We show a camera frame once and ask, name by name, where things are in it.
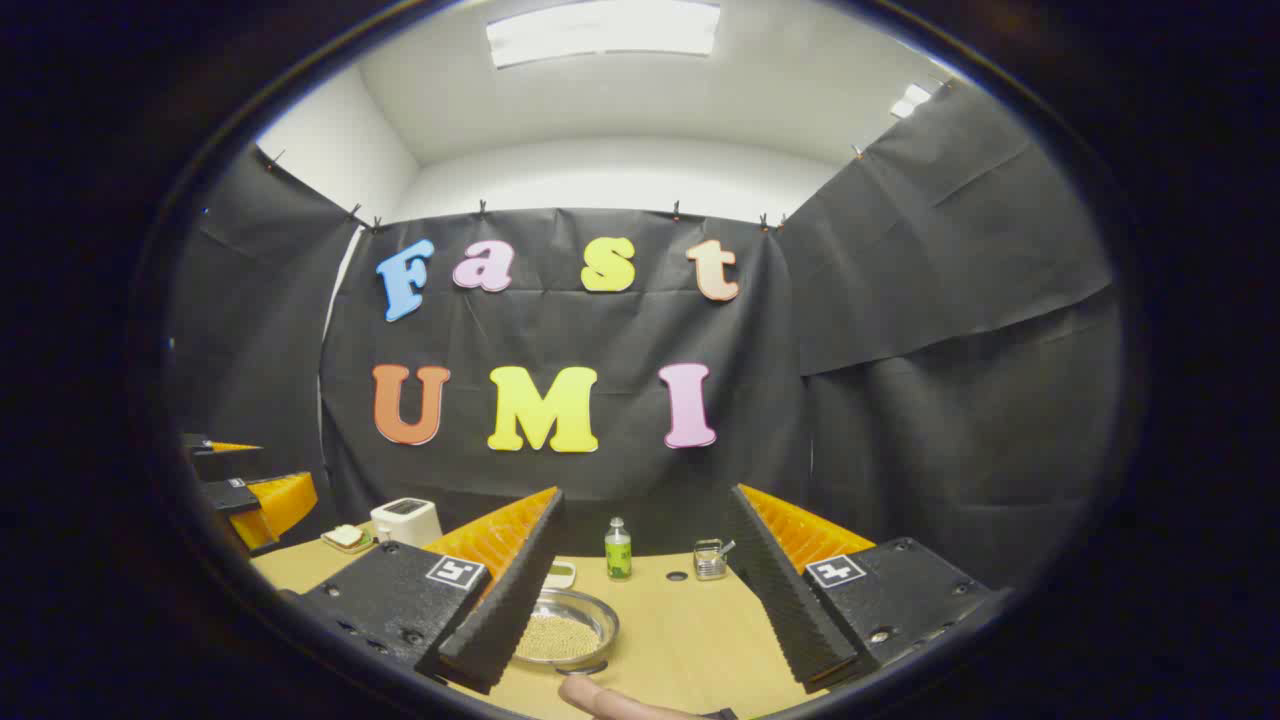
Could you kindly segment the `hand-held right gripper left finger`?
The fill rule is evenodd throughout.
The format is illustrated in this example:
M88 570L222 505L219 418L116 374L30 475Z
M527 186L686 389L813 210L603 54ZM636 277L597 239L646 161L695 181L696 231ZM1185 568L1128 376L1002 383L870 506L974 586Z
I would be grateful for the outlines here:
M378 662L485 694L525 633L563 515L549 487L429 544L380 541L298 607Z

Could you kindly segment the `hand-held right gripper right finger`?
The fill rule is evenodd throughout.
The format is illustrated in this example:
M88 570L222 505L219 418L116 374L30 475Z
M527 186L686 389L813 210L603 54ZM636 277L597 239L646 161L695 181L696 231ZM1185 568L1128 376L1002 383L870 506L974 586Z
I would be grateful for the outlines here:
M910 537L876 544L745 484L730 561L808 693L877 673L989 605L993 592Z

